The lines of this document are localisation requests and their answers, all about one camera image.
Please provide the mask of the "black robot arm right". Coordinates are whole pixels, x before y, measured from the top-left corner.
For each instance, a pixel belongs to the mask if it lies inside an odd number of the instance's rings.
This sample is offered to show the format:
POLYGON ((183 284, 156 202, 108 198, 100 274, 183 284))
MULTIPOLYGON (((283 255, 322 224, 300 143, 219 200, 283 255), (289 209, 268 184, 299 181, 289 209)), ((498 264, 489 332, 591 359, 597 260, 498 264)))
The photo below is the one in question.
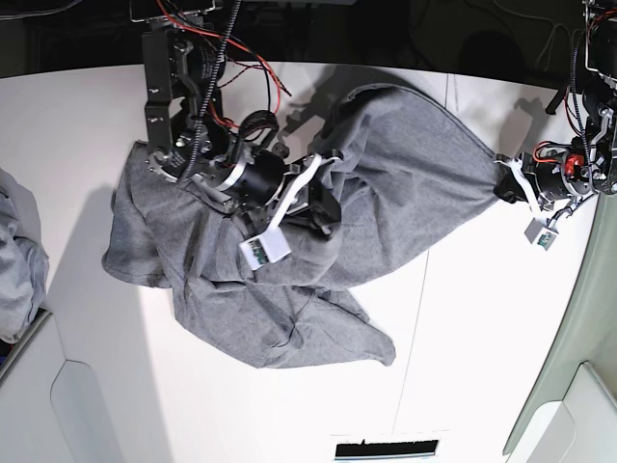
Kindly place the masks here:
POLYGON ((142 36, 150 170, 182 187, 193 183, 199 201, 238 220, 248 235, 287 223, 330 238, 341 220, 339 202, 316 175, 302 180, 309 156, 290 161, 276 139, 288 90, 270 64, 232 34, 240 4, 233 4, 223 32, 204 24, 208 8, 184 11, 175 1, 156 2, 150 14, 143 1, 131 8, 150 27, 142 36), (266 84, 265 107, 239 123, 223 108, 233 50, 255 60, 266 84))

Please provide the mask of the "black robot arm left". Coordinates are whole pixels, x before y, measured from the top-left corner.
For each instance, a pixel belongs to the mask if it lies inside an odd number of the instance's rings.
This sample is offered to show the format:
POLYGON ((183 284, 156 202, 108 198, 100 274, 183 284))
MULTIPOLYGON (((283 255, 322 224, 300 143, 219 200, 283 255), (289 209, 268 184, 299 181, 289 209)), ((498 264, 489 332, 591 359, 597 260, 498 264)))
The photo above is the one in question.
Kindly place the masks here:
POLYGON ((495 187, 509 203, 549 210, 561 200, 582 203, 616 194, 616 3, 586 1, 584 29, 573 36, 570 77, 550 102, 564 107, 574 131, 568 144, 541 141, 530 152, 497 161, 509 173, 495 187))

